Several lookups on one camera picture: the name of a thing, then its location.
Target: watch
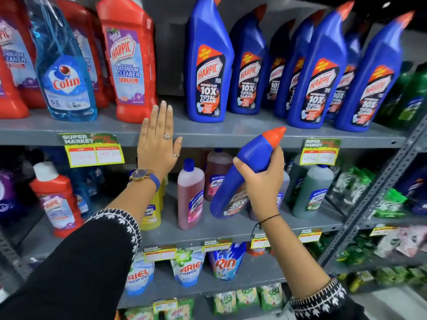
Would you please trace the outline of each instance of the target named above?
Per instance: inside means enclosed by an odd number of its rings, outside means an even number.
[[[156,192],[159,190],[160,187],[160,181],[159,179],[153,174],[152,170],[149,169],[137,169],[134,171],[131,176],[129,176],[130,181],[140,182],[145,179],[151,179],[156,184]]]

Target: person's left hand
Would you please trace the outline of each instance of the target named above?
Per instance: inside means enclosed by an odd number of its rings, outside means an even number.
[[[182,137],[173,143],[173,111],[171,105],[162,101],[153,106],[150,119],[142,122],[138,141],[138,168],[150,169],[162,181],[175,166],[181,151]]]

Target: person's right hand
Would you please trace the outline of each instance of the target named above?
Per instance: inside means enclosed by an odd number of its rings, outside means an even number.
[[[265,172],[255,173],[237,157],[233,164],[246,182],[246,192],[259,221],[277,214],[277,194],[283,183],[284,157],[280,146],[274,148],[270,165]]]

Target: pink lizol bottle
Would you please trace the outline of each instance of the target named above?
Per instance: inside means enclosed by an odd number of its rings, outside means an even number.
[[[199,222],[204,187],[205,173],[194,167],[193,159],[186,158],[184,169],[178,175],[178,226],[181,229],[191,229]]]
[[[205,199],[212,200],[232,164],[233,158],[230,154],[222,151],[222,148],[215,148],[207,155]]]

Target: bottle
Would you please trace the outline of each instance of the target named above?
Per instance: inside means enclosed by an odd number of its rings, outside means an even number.
[[[288,189],[289,186],[289,175],[283,171],[283,183],[280,186],[279,189],[279,193],[277,194],[277,198],[276,198],[276,204],[277,204],[277,208],[280,209],[280,206],[282,205],[283,202],[283,198],[285,196],[286,190]],[[253,209],[251,208],[250,212],[249,212],[249,217],[253,220],[253,221],[258,221],[257,216],[255,215]]]
[[[327,165],[310,167],[292,209],[292,214],[297,218],[314,217],[333,180],[334,172]]]
[[[187,112],[196,122],[226,117],[234,50],[216,6],[221,0],[197,0],[187,23],[184,84]]]
[[[186,158],[178,175],[178,226],[193,228],[200,221],[203,206],[205,173],[194,167],[194,160]]]
[[[347,48],[347,66],[344,75],[341,77],[332,101],[330,102],[326,119],[333,120],[344,102],[345,94],[350,88],[351,81],[354,79],[354,72],[362,58],[362,50],[360,48],[360,35],[363,31],[350,31],[344,37],[345,46]]]
[[[37,50],[36,73],[55,119],[91,121],[98,112],[79,44],[55,0],[25,0]]]
[[[114,92],[114,87],[111,84],[111,74],[108,69],[108,62],[105,58],[105,44],[104,44],[104,34],[103,27],[101,26],[101,22],[98,18],[98,14],[96,11],[92,9],[86,9],[90,12],[90,20],[92,22],[92,28],[94,32],[94,41],[95,46],[97,47],[98,56],[99,56],[99,65],[101,67],[101,73],[103,76],[103,84],[104,84],[104,95],[109,102],[116,102],[116,94]]]
[[[270,164],[273,149],[279,145],[285,131],[285,127],[278,127],[264,132],[244,145],[237,157],[248,164],[255,173],[264,172]],[[248,203],[244,182],[243,176],[232,165],[209,206],[214,217],[218,219],[232,217]]]
[[[417,66],[415,73],[403,91],[402,98],[391,113],[389,126],[408,129],[417,113],[425,107],[427,96],[427,62]]]
[[[274,103],[276,102],[280,78],[282,77],[286,57],[290,49],[291,41],[289,39],[289,32],[294,25],[295,19],[285,22],[277,29],[270,41],[269,62],[268,64],[266,63],[270,67],[270,74],[266,76],[268,84],[262,102],[262,105],[267,109],[274,108]]]
[[[260,111],[268,69],[268,50],[258,25],[266,8],[266,4],[260,5],[235,24],[237,28],[233,34],[237,37],[234,40],[235,57],[228,95],[228,108],[233,113],[258,114]]]
[[[341,26],[353,5],[354,1],[340,5],[313,32],[292,98],[294,105],[291,105],[288,113],[287,121],[291,126],[302,129],[318,129],[322,126],[347,65]]]
[[[285,193],[284,200],[290,206],[292,206],[296,198],[298,197],[299,192],[301,191],[302,184],[307,175],[308,170],[313,165],[300,165],[301,154],[298,154],[292,164],[292,168],[289,172],[289,186]]]
[[[97,108],[106,108],[108,107],[108,99],[104,94],[103,74],[95,43],[95,31],[91,20],[92,15],[85,7],[78,4],[76,0],[56,0],[56,3],[68,21],[85,58]]]
[[[56,237],[65,238],[83,225],[80,210],[68,177],[59,175],[52,162],[34,165],[35,180],[30,183],[37,195]]]
[[[46,107],[34,70],[35,46],[30,23],[21,0],[2,0],[0,45],[19,94],[30,109]]]
[[[410,74],[409,71],[412,69],[413,65],[414,63],[409,60],[402,62],[399,77],[393,84],[392,88],[384,99],[383,104],[378,109],[377,115],[375,116],[376,123],[387,125],[390,121],[390,115],[392,114],[393,109],[400,101],[403,90],[411,80],[412,74]]]
[[[323,10],[319,10],[305,19],[296,28],[292,35],[286,64],[280,79],[279,89],[277,91],[276,102],[274,105],[274,115],[279,118],[286,118],[292,102],[299,75],[307,57],[308,45],[310,44],[314,27],[322,18]]]
[[[222,151],[222,148],[215,148],[207,155],[205,199],[212,200],[232,164],[233,158],[230,154]]]
[[[399,38],[413,16],[413,11],[398,16],[372,38],[335,118],[334,128],[352,132],[369,129],[376,111],[398,78],[402,64]]]
[[[117,119],[140,124],[150,117],[155,103],[147,47],[152,19],[141,0],[101,0],[97,10],[117,96]]]
[[[13,84],[13,77],[0,52],[0,119],[20,119],[29,116],[29,110]]]

